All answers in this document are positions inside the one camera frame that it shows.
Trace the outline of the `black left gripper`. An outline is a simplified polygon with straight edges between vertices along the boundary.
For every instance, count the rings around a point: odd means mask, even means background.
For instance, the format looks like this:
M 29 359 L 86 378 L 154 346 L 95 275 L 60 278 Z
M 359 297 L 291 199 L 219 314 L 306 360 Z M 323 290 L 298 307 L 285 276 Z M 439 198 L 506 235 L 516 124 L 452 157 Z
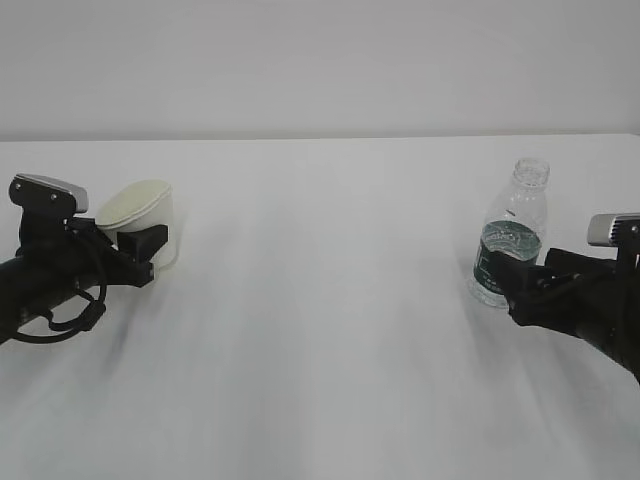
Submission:
M 31 296 L 74 294 L 93 286 L 141 288 L 153 281 L 151 259 L 168 241 L 168 226 L 118 232 L 112 241 L 94 218 L 24 214 L 16 283 Z

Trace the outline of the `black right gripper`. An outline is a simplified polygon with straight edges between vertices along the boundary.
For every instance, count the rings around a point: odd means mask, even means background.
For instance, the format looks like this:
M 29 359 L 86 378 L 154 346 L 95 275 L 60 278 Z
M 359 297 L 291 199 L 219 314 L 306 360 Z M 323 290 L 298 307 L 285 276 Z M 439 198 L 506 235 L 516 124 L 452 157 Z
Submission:
M 544 267 L 489 252 L 488 271 L 522 327 L 579 338 L 599 350 L 639 348 L 639 277 L 618 277 L 616 261 L 551 248 Z

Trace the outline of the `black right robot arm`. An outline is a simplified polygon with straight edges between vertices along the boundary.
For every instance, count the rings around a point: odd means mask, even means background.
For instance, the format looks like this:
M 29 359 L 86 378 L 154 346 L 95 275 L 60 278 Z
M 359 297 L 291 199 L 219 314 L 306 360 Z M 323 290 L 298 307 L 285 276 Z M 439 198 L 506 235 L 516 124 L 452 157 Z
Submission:
M 489 253 L 512 320 L 580 339 L 639 376 L 639 273 L 613 259 L 552 248 L 542 265 Z

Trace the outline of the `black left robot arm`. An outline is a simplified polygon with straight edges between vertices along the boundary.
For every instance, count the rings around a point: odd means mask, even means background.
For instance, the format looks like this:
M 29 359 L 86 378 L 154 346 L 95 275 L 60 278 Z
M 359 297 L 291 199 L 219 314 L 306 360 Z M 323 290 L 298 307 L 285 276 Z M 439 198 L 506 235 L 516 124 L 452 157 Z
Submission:
M 165 224 L 111 240 L 92 218 L 26 215 L 15 256 L 1 264 L 1 341 L 53 344 L 92 330 L 110 286 L 155 279 L 152 257 L 168 240 Z

